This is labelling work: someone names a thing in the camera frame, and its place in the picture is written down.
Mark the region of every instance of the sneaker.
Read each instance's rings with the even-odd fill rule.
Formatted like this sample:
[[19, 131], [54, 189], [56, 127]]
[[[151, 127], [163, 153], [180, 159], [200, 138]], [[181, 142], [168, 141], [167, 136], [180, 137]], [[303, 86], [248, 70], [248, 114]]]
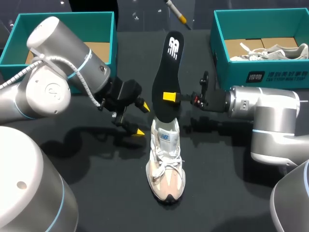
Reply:
[[179, 125], [176, 118], [170, 123], [163, 123], [154, 118], [146, 174], [154, 195], [167, 203], [178, 200], [185, 186], [179, 140]]
[[286, 48], [275, 45], [269, 49], [258, 48], [250, 50], [246, 45], [240, 43], [248, 55], [232, 57], [231, 61], [248, 61], [248, 60], [274, 60], [274, 59], [308, 59], [308, 45], [303, 43], [299, 47]]

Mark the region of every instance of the teal shoe box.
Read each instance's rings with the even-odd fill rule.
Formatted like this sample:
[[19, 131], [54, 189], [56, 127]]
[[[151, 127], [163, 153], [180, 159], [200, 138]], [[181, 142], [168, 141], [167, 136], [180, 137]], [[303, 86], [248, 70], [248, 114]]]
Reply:
[[[0, 73], [8, 80], [28, 66], [32, 55], [27, 48], [27, 39], [32, 31], [46, 18], [59, 18], [73, 33], [93, 50], [117, 75], [117, 33], [113, 12], [70, 12], [19, 14], [10, 37], [0, 57]], [[79, 93], [71, 87], [72, 93]]]
[[309, 59], [231, 61], [225, 44], [225, 40], [280, 37], [309, 45], [306, 8], [214, 11], [210, 44], [220, 87], [309, 88]]

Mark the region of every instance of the white shoelace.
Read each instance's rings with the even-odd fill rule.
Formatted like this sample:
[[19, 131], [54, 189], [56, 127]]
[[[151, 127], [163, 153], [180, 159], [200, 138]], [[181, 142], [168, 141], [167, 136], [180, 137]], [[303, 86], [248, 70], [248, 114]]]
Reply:
[[178, 173], [178, 175], [181, 177], [181, 180], [182, 180], [183, 185], [184, 185], [183, 175], [181, 175], [180, 171], [177, 169], [177, 166], [180, 163], [184, 162], [184, 160], [179, 158], [180, 147], [178, 147], [178, 149], [179, 149], [178, 151], [175, 150], [175, 151], [169, 153], [169, 155], [172, 157], [172, 159], [163, 161], [163, 151], [161, 151], [161, 149], [159, 147], [155, 148], [155, 154], [157, 155], [157, 159], [159, 161], [159, 168], [153, 172], [153, 179], [154, 180], [157, 180], [158, 178], [163, 176], [166, 168], [170, 167]]
[[261, 60], [262, 58], [268, 58], [268, 52], [266, 52], [265, 48], [257, 48], [251, 51], [243, 43], [240, 43], [240, 46], [248, 52], [249, 60]]

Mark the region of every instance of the white cable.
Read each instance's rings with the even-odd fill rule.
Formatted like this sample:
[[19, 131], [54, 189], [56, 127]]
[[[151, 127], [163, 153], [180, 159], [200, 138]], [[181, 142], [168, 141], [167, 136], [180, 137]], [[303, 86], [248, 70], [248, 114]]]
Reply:
[[76, 75], [78, 76], [78, 78], [80, 79], [81, 83], [83, 84], [85, 90], [86, 90], [86, 93], [88, 95], [88, 97], [90, 98], [90, 100], [92, 101], [92, 103], [96, 106], [96, 107], [100, 107], [101, 104], [98, 103], [96, 101], [96, 99], [93, 97], [85, 79], [83, 78], [83, 76], [81, 75], [81, 73], [78, 71], [78, 69], [71, 63], [69, 62], [67, 59], [64, 59], [64, 58], [61, 58], [61, 57], [47, 57], [47, 59], [49, 60], [56, 60], [56, 61], [60, 61], [62, 63], [65, 63], [67, 64], [75, 73]]
[[[78, 71], [78, 69], [68, 60], [61, 58], [61, 57], [46, 57], [46, 59], [48, 60], [56, 60], [56, 61], [60, 61], [62, 63], [65, 63], [66, 65], [68, 65], [77, 75], [77, 77], [80, 79], [81, 83], [83, 84], [86, 93], [88, 95], [88, 97], [90, 98], [90, 100], [92, 101], [92, 103], [96, 106], [96, 107], [100, 107], [101, 104], [98, 103], [95, 98], [93, 97], [85, 79], [83, 78], [83, 76], [81, 75], [81, 73]], [[8, 85], [11, 85], [12, 83], [14, 83], [15, 81], [17, 81], [19, 78], [21, 78], [22, 76], [24, 76], [26, 73], [30, 72], [31, 70], [35, 69], [36, 67], [40, 66], [41, 64], [43, 64], [42, 60], [38, 60], [36, 62], [34, 62], [33, 64], [30, 64], [28, 67], [26, 67], [25, 69], [23, 69], [22, 71], [20, 71], [18, 74], [16, 74], [15, 76], [13, 76], [10, 80], [6, 81], [5, 83], [3, 83], [2, 85], [0, 85], [0, 90], [7, 87]]]
[[39, 67], [41, 64], [43, 64], [43, 61], [39, 60], [34, 62], [33, 64], [30, 64], [28, 67], [20, 71], [18, 74], [13, 76], [10, 80], [4, 82], [2, 85], [0, 85], [0, 90], [13, 84], [15, 81], [17, 81], [19, 78], [21, 78], [26, 73], [30, 72], [31, 70], [35, 69], [36, 67]]

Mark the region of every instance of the black insole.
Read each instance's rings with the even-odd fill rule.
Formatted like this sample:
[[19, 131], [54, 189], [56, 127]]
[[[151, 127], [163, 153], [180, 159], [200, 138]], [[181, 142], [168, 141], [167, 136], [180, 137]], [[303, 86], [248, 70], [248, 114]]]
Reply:
[[164, 41], [161, 63], [152, 90], [154, 113], [161, 122], [169, 123], [179, 113], [180, 103], [163, 100], [163, 92], [180, 93], [178, 70], [183, 45], [183, 35], [178, 31], [169, 32]]

